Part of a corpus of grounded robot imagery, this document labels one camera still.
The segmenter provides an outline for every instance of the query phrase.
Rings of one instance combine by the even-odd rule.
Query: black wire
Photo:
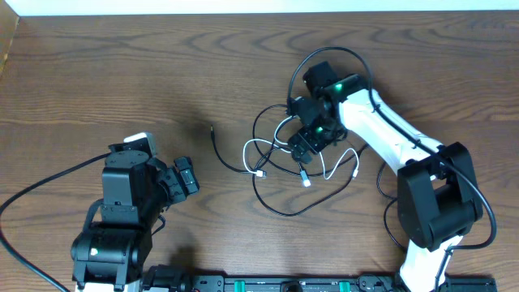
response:
[[[270,105],[269,107],[267,107],[267,108],[263,109],[261,112],[259,112],[259,114],[256,116],[256,118],[255,118],[255,120],[254,120],[254,123],[252,124],[252,138],[253,138],[253,139],[256,138],[256,135],[255,135],[255,129],[256,129],[256,123],[258,122],[258,119],[260,119],[261,115],[262,115],[263,113],[265,113],[267,110],[270,110],[270,109],[275,108],[275,107],[286,107],[286,105]],[[285,124],[283,124],[281,127],[279,127],[278,131],[280,131],[280,130],[283,128],[283,126],[284,126]],[[258,144],[257,144],[256,142],[254,142],[254,145],[255,145],[256,150],[258,151],[258,153],[259,153],[261,156],[263,156],[264,153],[261,152],[260,147],[258,146]],[[346,164],[348,161],[350,161],[350,160],[353,159],[353,158],[354,158],[354,156],[348,157],[347,159],[345,159],[344,161],[342,161],[341,163],[339,163],[339,165],[337,166],[337,168],[343,166],[344,164]],[[267,162],[270,163],[270,164],[271,164],[272,166],[274,166],[275,168],[277,168],[277,169],[283,171],[283,172],[286,173],[286,174],[290,174],[290,175],[297,176],[297,177],[300,177],[300,176],[301,176],[301,174],[298,173],[298,172],[294,172],[294,171],[292,171],[292,170],[288,170],[288,169],[286,169],[286,168],[284,168],[284,167],[281,167],[281,166],[277,165],[276,163],[270,161],[270,155],[267,156],[267,159],[265,160],[265,162],[264,162],[262,165],[259,166],[259,168],[261,169],[265,164],[267,164]],[[323,175],[323,172],[319,172],[319,173],[317,173],[317,174],[307,174],[307,175],[308,175],[308,177],[318,177],[318,176]]]
[[[367,148],[367,144],[365,144],[364,146],[362,146],[358,151],[357,151],[357,155],[358,157],[360,158],[362,152]],[[259,160],[258,162],[256,163],[256,167],[255,169],[257,169],[257,167],[261,164],[261,161],[263,159],[267,159],[266,157],[268,157],[268,154],[270,153],[266,153],[264,154]],[[256,188],[256,184],[255,184],[255,175],[252,175],[252,187],[254,189],[254,193],[256,194],[256,197],[258,198],[259,202],[270,212],[276,214],[276,215],[279,215],[279,216],[283,216],[283,217],[295,217],[295,216],[298,216],[298,215],[301,215],[303,214],[304,212],[310,210],[311,208],[314,208],[315,206],[317,206],[318,204],[321,204],[323,203],[325,200],[329,200],[331,199],[334,195],[340,193],[341,191],[343,191],[349,184],[350,182],[352,181],[353,179],[353,170],[355,169],[355,167],[357,166],[357,161],[355,161],[355,165],[352,169],[352,173],[350,175],[350,177],[348,178],[348,181],[344,184],[344,186],[340,187],[339,189],[337,189],[336,191],[334,191],[333,193],[331,193],[330,195],[327,195],[325,196],[324,198],[320,199],[320,200],[317,200],[316,202],[308,205],[307,207],[303,208],[302,210],[296,212],[296,213],[283,213],[283,212],[280,212],[280,211],[277,211],[276,209],[270,207],[267,203],[265,203],[265,201],[263,201],[263,199],[261,198],[261,195],[258,193],[258,190]]]
[[[30,187],[26,187],[24,190],[20,191],[19,193],[17,193],[16,195],[13,195],[11,198],[9,198],[4,204],[2,204],[2,206],[0,206],[0,216],[3,214],[3,212],[6,210],[7,207],[9,207],[9,205],[11,203],[13,203],[14,201],[16,201],[19,197],[21,197],[22,195],[25,195],[27,194],[28,192],[34,190],[35,188],[41,186],[41,185],[44,185],[50,181],[53,181],[55,180],[56,178],[61,178],[63,175],[66,175],[66,174],[69,174],[73,171],[76,171],[86,165],[89,165],[95,161],[98,161],[100,159],[103,159],[103,158],[106,158],[110,153],[106,153],[106,154],[103,154],[103,155],[100,155],[98,157],[94,157],[92,159],[89,159],[83,163],[80,163],[74,167],[71,167],[70,169],[68,170],[64,170],[58,174],[55,174],[55,175],[52,175],[48,178],[44,178],[42,179],[41,181],[37,182],[37,183],[34,183],[33,185],[31,185]],[[68,291],[68,289],[63,285],[61,284],[59,281],[57,281],[56,279],[52,278],[50,275],[48,275],[47,273],[43,272],[42,270],[40,270],[37,266],[35,266],[33,263],[31,263],[30,261],[28,261],[27,259],[25,259],[22,255],[20,255],[16,249],[13,248],[12,245],[9,244],[9,242],[7,241],[6,237],[4,236],[3,232],[2,232],[2,226],[0,225],[0,242],[2,242],[2,245],[6,248],[7,252],[9,252],[9,254],[11,254],[13,257],[15,257],[15,259],[17,259],[21,264],[23,264],[25,267],[27,267],[28,269],[30,269],[31,271],[33,271],[34,273],[36,273],[38,276],[42,277],[44,280],[46,280],[48,283],[54,285],[56,288],[58,288],[58,290],[61,290],[61,291]]]
[[[160,226],[158,226],[155,229],[155,231],[153,231],[152,236],[155,235],[157,232],[161,231],[165,227],[165,218],[164,218],[164,216],[159,215],[158,219],[162,222],[162,224]]]
[[[491,208],[490,204],[488,203],[487,198],[485,198],[483,193],[478,189],[478,187],[476,187],[476,185],[472,181],[470,181],[470,179],[463,173],[462,170],[460,170],[457,166],[453,165],[450,161],[447,161],[447,159],[445,159],[445,158],[441,157],[440,155],[438,155],[438,153],[436,153],[435,151],[433,151],[433,150],[429,149],[428,147],[426,147],[425,145],[423,145],[422,142],[420,141],[420,139],[418,139],[418,140],[415,139],[412,135],[410,135],[409,133],[404,131],[404,129],[402,129],[394,121],[392,121],[391,118],[388,118],[388,116],[386,116],[384,114],[384,112],[382,112],[382,110],[380,109],[380,105],[378,105],[375,102],[375,99],[373,97],[373,73],[371,71],[371,68],[369,67],[367,62],[359,54],[355,53],[353,50],[347,49],[347,48],[343,48],[343,47],[324,47],[324,48],[317,49],[316,51],[310,53],[301,62],[301,64],[299,65],[299,67],[296,69],[296,71],[294,72],[294,74],[292,76],[292,80],[290,81],[290,84],[289,84],[289,91],[288,91],[288,96],[287,96],[287,105],[290,104],[290,95],[291,95],[291,92],[292,92],[292,87],[293,87],[293,84],[294,84],[295,77],[296,77],[297,73],[301,70],[302,66],[311,57],[313,57],[314,55],[318,54],[319,52],[322,52],[322,51],[325,51],[325,50],[340,50],[340,51],[345,51],[345,52],[350,53],[353,56],[355,56],[356,59],[360,61],[360,63],[364,66],[364,69],[366,70],[366,73],[367,73],[367,91],[368,91],[368,96],[369,96],[369,99],[370,99],[370,103],[373,106],[374,112],[376,112],[385,122],[387,122],[397,132],[399,132],[406,139],[411,141],[416,147],[422,149],[423,151],[425,151],[426,153],[431,155],[431,157],[436,159],[438,162],[444,164],[447,168],[449,168],[458,177],[463,179],[469,185],[469,187],[478,195],[479,199],[482,201],[483,207],[485,208],[485,210],[487,210],[488,219],[489,219],[490,225],[491,225],[491,232],[490,232],[490,235],[488,236],[488,239],[485,242],[480,243],[480,244],[470,244],[470,245],[465,245],[465,246],[450,246],[450,247],[448,247],[445,250],[444,260],[442,260],[441,267],[438,270],[438,274],[436,275],[436,279],[435,279],[435,291],[437,292],[438,288],[439,288],[438,287],[439,286],[438,282],[440,280],[440,274],[444,270],[444,266],[447,264],[447,258],[452,254],[453,250],[456,250],[456,249],[459,249],[459,250],[481,249],[481,248],[484,248],[484,247],[488,247],[489,245],[492,244],[492,242],[494,242],[495,237],[497,235],[497,223],[495,221],[494,212],[492,211],[492,208]]]
[[[90,208],[88,208],[87,217],[83,223],[83,232],[87,232],[88,229],[90,228],[90,225],[92,224],[92,221],[94,220],[94,217],[96,216],[97,209],[101,205],[103,205],[103,201],[104,201],[103,199],[98,199],[90,205]]]
[[[220,153],[218,152],[218,149],[217,149],[217,142],[215,141],[215,133],[214,133],[214,127],[211,125],[211,141],[212,141],[212,147],[214,148],[214,152],[217,154],[217,157],[218,159],[220,160],[221,164],[223,164],[225,167],[227,167],[228,169],[232,170],[232,171],[235,171],[237,173],[240,173],[240,174],[249,174],[250,172],[246,171],[246,170],[240,170],[234,166],[231,166],[229,165],[227,162],[225,162],[223,160],[223,158],[221,158],[220,156]]]
[[[407,252],[407,248],[405,248],[403,245],[401,245],[397,239],[392,236],[391,234],[391,231],[389,231],[389,227],[388,227],[388,222],[386,220],[387,216],[388,216],[388,210],[389,210],[389,207],[391,207],[392,204],[395,204],[395,202],[397,201],[398,199],[395,198],[393,200],[391,200],[391,202],[389,202],[388,206],[386,206],[386,209],[384,210],[384,227],[386,228],[386,231],[388,231],[388,234],[389,234],[389,237],[391,238],[391,240],[397,245],[397,247],[399,247],[403,252]]]
[[[391,205],[395,204],[395,202],[397,202],[398,198],[395,198],[395,197],[391,197],[390,195],[386,195],[386,193],[384,193],[382,191],[382,189],[380,188],[380,180],[382,179],[382,173],[384,172],[384,168],[386,166],[386,162],[382,163],[382,165],[380,166],[380,170],[379,170],[379,175],[377,175],[376,177],[376,188],[379,190],[379,193],[386,199],[390,199],[391,202],[389,202],[389,204],[386,206],[386,209],[384,210],[384,215],[382,216],[382,218],[384,219],[384,227],[386,228],[386,231],[388,232],[389,234],[389,237],[391,238],[391,240],[397,245],[397,247],[399,247],[403,252],[407,252],[407,248],[405,248],[404,246],[402,246],[398,241],[397,239],[392,235],[391,231],[389,230],[389,227],[388,227],[388,221],[387,221],[387,218],[388,218],[388,210],[389,210],[389,207],[391,207]]]
[[[379,193],[386,199],[390,199],[390,200],[396,200],[397,198],[396,197],[393,197],[393,196],[390,196],[390,195],[387,195],[386,193],[384,193],[384,191],[382,191],[382,189],[380,188],[380,180],[382,179],[382,173],[384,172],[384,168],[386,167],[386,162],[382,163],[382,165],[380,166],[380,170],[379,170],[379,174],[376,176],[376,188],[377,190],[379,190]]]

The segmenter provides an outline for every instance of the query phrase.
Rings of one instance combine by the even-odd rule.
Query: wood grain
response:
[[[500,232],[482,251],[459,251],[451,274],[491,274],[514,291],[519,269],[519,12],[169,15],[25,18],[0,82],[0,200],[48,175],[106,151],[139,131],[157,137],[164,161],[188,155],[202,191],[166,213],[151,264],[184,264],[228,274],[394,272],[404,255],[382,223],[387,203],[375,188],[380,158],[366,150],[350,186],[300,217],[277,217],[251,189],[240,165],[254,117],[282,103],[294,68],[320,46],[357,50],[373,67],[375,86],[405,119],[445,144],[471,151],[478,183]],[[341,73],[361,72],[344,54],[323,54]],[[294,95],[305,94],[298,83]],[[283,118],[267,112],[260,136]],[[286,138],[297,129],[291,124]],[[351,142],[362,141],[352,135]],[[325,151],[326,161],[341,148]],[[282,153],[282,165],[294,163]],[[73,289],[69,250],[91,202],[102,197],[101,163],[60,178],[13,204],[2,217],[12,244]],[[312,164],[310,171],[320,165]],[[258,182],[269,204],[295,211],[338,188],[350,172],[312,189],[268,167]],[[383,189],[396,187],[384,174]],[[388,221],[405,235],[396,209]],[[465,243],[483,241],[487,218]],[[0,290],[52,290],[4,250]]]

